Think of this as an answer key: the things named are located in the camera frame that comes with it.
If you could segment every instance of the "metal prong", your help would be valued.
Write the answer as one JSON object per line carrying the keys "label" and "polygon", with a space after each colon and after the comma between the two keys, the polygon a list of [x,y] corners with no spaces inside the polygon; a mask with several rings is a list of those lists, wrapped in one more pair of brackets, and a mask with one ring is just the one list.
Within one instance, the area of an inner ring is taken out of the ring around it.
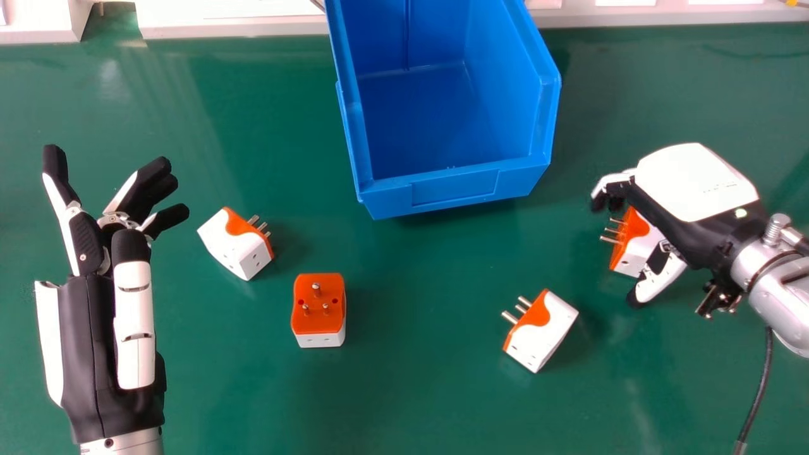
{"label": "metal prong", "polygon": [[605,242],[609,242],[609,243],[611,243],[611,244],[615,244],[615,245],[620,245],[620,244],[621,244],[621,243],[620,243],[618,240],[611,239],[611,238],[609,238],[609,237],[605,237],[605,236],[600,236],[600,237],[599,237],[599,240],[602,240],[602,241],[605,241]]}
{"label": "metal prong", "polygon": [[511,313],[504,311],[500,313],[500,316],[502,316],[506,321],[509,321],[511,324],[517,325],[517,318],[512,316]]}

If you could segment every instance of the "blue bin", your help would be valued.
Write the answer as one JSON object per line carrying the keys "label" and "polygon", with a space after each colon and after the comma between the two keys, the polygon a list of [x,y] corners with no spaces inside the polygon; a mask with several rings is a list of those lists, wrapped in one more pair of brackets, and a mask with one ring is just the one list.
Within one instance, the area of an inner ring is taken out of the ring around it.
{"label": "blue bin", "polygon": [[384,219],[528,195],[561,76],[523,0],[329,0],[357,197]]}

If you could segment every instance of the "green tabletop surface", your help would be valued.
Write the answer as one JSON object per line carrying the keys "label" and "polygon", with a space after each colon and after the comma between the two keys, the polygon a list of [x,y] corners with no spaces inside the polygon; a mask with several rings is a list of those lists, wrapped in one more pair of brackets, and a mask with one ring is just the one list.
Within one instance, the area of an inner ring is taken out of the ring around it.
{"label": "green tabletop surface", "polygon": [[[654,305],[608,270],[604,173],[703,142],[809,229],[809,26],[543,32],[563,79],[553,162],[527,198],[373,221],[357,202],[326,36],[143,41],[130,11],[79,45],[0,49],[0,453],[77,453],[49,399],[32,283],[69,272],[40,179],[67,152],[99,214],[165,155],[188,222],[154,245],[163,438],[185,454],[729,453],[758,383],[762,321],[693,314],[707,272]],[[262,216],[276,261],[246,283],[196,229]],[[345,344],[290,331],[301,273],[343,274]],[[580,312],[531,374],[501,351],[517,296]],[[776,345],[748,455],[809,452],[809,361]]]}

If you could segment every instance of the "robotic hand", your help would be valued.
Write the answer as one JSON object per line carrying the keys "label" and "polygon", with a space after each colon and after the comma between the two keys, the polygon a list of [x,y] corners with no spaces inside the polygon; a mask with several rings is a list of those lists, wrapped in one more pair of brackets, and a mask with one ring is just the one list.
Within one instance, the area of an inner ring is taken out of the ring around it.
{"label": "robotic hand", "polygon": [[57,146],[44,148],[42,181],[72,272],[62,286],[34,283],[48,394],[82,454],[162,454],[166,372],[155,350],[150,243],[185,221],[188,207],[149,213],[177,188],[171,164],[161,157],[137,170],[97,221]]}
{"label": "robotic hand", "polygon": [[753,184],[698,143],[656,151],[636,168],[608,174],[593,211],[628,203],[664,239],[627,295],[641,307],[685,270],[709,269],[697,314],[733,313],[744,295],[795,354],[809,358],[809,242],[783,214],[768,217]]}

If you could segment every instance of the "orange and white plug adapter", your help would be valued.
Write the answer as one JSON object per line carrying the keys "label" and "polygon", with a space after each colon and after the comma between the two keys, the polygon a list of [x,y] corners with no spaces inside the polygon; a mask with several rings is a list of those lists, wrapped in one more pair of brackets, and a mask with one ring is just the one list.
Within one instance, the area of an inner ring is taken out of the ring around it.
{"label": "orange and white plug adapter", "polygon": [[267,223],[256,227],[258,215],[244,220],[223,207],[197,229],[208,252],[236,276],[248,281],[274,258]]}
{"label": "orange and white plug adapter", "polygon": [[523,296],[517,300],[522,304],[515,305],[523,314],[519,319],[507,311],[501,313],[514,324],[503,343],[503,350],[536,373],[565,339],[578,310],[547,289],[533,303]]}
{"label": "orange and white plug adapter", "polygon": [[292,333],[301,347],[345,341],[345,283],[341,274],[300,274],[295,280]]}
{"label": "orange and white plug adapter", "polygon": [[613,244],[609,269],[637,278],[663,234],[630,206],[623,219],[609,219],[614,227],[605,227],[601,240]]}

